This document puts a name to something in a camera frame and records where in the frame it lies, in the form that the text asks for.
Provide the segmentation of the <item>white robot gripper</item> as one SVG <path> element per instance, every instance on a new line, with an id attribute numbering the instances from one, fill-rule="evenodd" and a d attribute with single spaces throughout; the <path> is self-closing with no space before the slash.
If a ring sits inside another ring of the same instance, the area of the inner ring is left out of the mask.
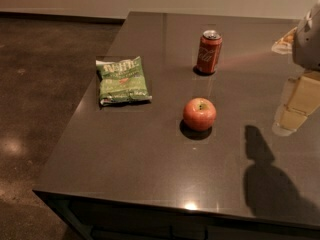
<path id="1" fill-rule="evenodd" d="M 290 77 L 284 84 L 272 130 L 278 136 L 290 136 L 320 107 L 320 0 L 271 50 L 281 55 L 293 53 L 295 64 L 316 70 Z"/>

